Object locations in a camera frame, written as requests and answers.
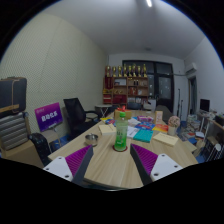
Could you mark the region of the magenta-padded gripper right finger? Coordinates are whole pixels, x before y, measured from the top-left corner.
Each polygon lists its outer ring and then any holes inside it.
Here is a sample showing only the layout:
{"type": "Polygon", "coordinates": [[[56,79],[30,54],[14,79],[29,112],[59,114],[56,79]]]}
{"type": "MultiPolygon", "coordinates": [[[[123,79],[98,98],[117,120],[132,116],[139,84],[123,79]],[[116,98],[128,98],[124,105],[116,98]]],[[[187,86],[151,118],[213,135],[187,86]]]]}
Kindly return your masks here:
{"type": "Polygon", "coordinates": [[[167,154],[157,155],[136,144],[130,145],[130,154],[143,185],[150,184],[182,169],[167,154]]]}

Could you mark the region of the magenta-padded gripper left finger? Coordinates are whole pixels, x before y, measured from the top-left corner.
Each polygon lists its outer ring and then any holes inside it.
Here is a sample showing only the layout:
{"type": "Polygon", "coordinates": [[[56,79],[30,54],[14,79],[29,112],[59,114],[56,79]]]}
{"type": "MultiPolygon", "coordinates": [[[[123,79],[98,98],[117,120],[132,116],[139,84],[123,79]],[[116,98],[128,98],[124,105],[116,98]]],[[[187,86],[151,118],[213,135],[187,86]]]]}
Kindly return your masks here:
{"type": "Polygon", "coordinates": [[[58,156],[44,167],[44,170],[76,185],[81,185],[92,156],[93,146],[88,145],[67,157],[58,156]]]}

